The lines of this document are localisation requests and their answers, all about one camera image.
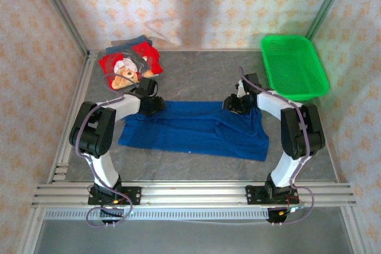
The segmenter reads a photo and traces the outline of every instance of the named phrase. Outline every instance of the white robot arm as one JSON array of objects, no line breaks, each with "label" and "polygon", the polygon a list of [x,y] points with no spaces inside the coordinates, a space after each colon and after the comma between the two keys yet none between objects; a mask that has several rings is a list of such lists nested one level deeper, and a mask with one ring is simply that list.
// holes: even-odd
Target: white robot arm
[{"label": "white robot arm", "polygon": [[165,109],[164,99],[153,95],[156,86],[157,82],[155,80],[143,78],[139,87],[123,95],[123,99],[120,101],[99,108],[85,123],[84,120],[89,111],[99,103],[84,102],[79,109],[70,132],[69,142],[73,146],[76,145],[79,130],[85,124],[79,139],[79,149],[82,153],[90,156],[88,164],[92,165],[90,167],[93,167],[95,174],[98,175],[98,178],[94,178],[93,195],[100,197],[103,202],[120,199],[106,187],[118,192],[121,192],[123,188],[121,178],[113,166],[109,152],[115,122],[131,114],[151,115]]},{"label": "white robot arm", "polygon": [[280,120],[283,153],[263,187],[246,186],[249,204],[283,204],[294,196],[293,182],[303,165],[325,146],[317,107],[289,101],[273,90],[264,90],[256,74],[247,74],[236,85],[237,95],[225,99],[223,108],[249,114],[252,108],[267,111]]}]

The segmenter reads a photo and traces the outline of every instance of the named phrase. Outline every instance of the patterned wall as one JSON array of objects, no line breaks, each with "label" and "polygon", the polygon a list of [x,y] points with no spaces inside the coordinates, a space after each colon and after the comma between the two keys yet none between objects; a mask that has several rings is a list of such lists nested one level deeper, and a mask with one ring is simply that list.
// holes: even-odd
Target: patterned wall
[{"label": "patterned wall", "polygon": [[259,48],[267,33],[306,34],[323,0],[63,0],[89,49],[141,34],[155,45]]},{"label": "patterned wall", "polygon": [[336,0],[315,42],[332,85],[321,99],[329,144],[381,253],[381,1]]},{"label": "patterned wall", "polygon": [[0,253],[14,253],[83,58],[49,0],[0,0]]}]

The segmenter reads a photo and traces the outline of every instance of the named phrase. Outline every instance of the gray table surface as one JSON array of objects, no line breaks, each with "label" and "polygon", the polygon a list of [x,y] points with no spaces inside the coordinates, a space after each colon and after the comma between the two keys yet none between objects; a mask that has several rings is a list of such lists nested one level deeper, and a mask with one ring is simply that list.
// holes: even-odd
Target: gray table surface
[{"label": "gray table surface", "polygon": [[[260,52],[161,52],[164,72],[156,77],[158,95],[170,101],[223,101],[236,93],[239,80],[237,67],[246,73],[258,73],[260,83],[268,87]],[[103,72],[96,62],[85,99],[102,102],[115,98],[103,87]],[[257,180],[264,181],[277,165],[282,154],[280,122],[263,112],[263,127],[270,138],[265,162],[192,153],[136,149],[118,145],[124,122],[115,125],[110,149],[115,169],[123,181],[133,180]],[[327,148],[306,163],[299,180],[335,180]],[[88,181],[93,176],[86,161],[72,151],[66,180]]]}]

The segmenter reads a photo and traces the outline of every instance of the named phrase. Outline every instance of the green basket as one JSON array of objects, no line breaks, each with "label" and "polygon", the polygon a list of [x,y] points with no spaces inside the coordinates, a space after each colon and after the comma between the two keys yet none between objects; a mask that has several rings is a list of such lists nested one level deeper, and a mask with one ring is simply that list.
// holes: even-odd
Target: green basket
[{"label": "green basket", "polygon": [[313,44],[303,36],[266,36],[261,41],[270,87],[293,101],[309,101],[329,91]]}]

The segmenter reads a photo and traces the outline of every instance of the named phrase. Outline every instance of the blue cloth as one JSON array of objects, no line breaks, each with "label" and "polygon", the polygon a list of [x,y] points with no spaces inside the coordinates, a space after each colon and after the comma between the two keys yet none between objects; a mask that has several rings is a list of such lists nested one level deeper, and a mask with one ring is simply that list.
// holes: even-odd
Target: blue cloth
[{"label": "blue cloth", "polygon": [[261,112],[238,115],[222,102],[166,101],[165,110],[125,118],[120,145],[265,161],[268,136]]},{"label": "blue cloth", "polygon": [[111,55],[114,53],[123,52],[126,49],[130,49],[132,46],[135,46],[137,44],[141,44],[143,42],[148,42],[149,45],[152,46],[152,40],[149,40],[145,35],[142,35],[142,36],[130,39],[122,45],[106,48],[106,55]]}]

